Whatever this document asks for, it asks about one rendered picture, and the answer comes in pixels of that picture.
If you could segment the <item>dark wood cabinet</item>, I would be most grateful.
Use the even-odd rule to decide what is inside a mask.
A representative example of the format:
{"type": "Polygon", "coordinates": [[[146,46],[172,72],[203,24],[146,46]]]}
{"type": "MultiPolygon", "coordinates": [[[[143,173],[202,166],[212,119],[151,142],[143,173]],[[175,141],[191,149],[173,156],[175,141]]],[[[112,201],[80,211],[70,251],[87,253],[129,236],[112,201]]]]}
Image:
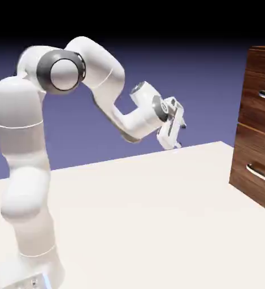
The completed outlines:
{"type": "Polygon", "coordinates": [[[247,53],[245,73],[247,71],[265,73],[265,46],[253,46],[249,49],[247,53]]]}

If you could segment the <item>dark wood drawer front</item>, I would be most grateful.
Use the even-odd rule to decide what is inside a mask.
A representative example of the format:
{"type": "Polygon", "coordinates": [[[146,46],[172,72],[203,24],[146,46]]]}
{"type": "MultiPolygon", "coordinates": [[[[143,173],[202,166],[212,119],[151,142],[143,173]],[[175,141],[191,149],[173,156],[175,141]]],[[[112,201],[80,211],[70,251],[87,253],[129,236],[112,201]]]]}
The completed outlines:
{"type": "Polygon", "coordinates": [[[265,73],[247,71],[244,77],[238,122],[265,133],[265,73]]]}
{"type": "Polygon", "coordinates": [[[246,169],[265,173],[265,133],[238,124],[229,183],[265,208],[265,181],[246,169]]]}

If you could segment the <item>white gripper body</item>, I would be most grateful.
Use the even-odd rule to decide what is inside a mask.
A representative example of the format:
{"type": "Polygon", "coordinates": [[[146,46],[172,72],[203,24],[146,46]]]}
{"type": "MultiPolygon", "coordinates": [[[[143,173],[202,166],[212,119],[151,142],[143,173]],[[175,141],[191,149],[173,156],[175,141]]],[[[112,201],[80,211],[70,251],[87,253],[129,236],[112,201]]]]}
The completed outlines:
{"type": "Polygon", "coordinates": [[[170,102],[168,108],[168,120],[157,132],[157,140],[165,150],[176,148],[180,126],[184,123],[184,108],[179,102],[170,102]]]}

